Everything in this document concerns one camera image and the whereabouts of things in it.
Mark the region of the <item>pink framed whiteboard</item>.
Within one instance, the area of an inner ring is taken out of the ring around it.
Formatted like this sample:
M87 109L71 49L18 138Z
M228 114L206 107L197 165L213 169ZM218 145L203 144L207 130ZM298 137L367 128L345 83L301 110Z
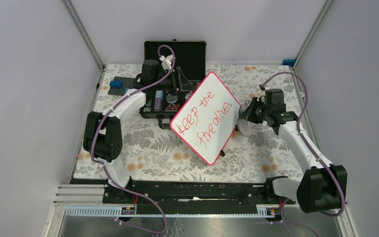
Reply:
M170 128L208 165L213 165L235 130L240 102L209 72L170 121Z

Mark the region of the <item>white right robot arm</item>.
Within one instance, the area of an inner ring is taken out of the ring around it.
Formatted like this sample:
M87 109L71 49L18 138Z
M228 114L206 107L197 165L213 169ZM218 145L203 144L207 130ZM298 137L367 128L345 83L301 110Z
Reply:
M314 145L303 129L295 112L287 111L281 89L267 89L260 97L242 104L237 127L244 136L249 123L267 125L282 139L299 163L303 176L300 181L287 176L267 178L263 196L269 203L282 197L296 202L305 213L323 212L335 216L343 213L347 185L347 171L342 165L333 165Z

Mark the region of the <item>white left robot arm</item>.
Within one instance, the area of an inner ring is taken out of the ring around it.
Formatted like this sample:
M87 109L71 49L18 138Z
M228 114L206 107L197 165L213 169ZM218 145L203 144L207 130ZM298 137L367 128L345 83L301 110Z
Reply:
M133 198L133 190L127 186L130 176L119 158L123 144L121 122L143 107L147 103L146 92L165 81L173 72L175 59L162 59L161 78L155 76L153 83L139 89L129 89L105 113L91 111L86 119L83 148L90 153L94 163L102 166L108 183L116 187L114 196L122 203L127 203Z

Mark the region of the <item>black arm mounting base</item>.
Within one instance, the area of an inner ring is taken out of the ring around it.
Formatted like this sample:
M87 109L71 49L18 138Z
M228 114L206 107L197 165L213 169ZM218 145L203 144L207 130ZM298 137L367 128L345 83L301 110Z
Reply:
M137 214L244 215L259 207L278 209L285 197L262 183L206 183L131 180L125 190L105 185L104 204L129 204Z

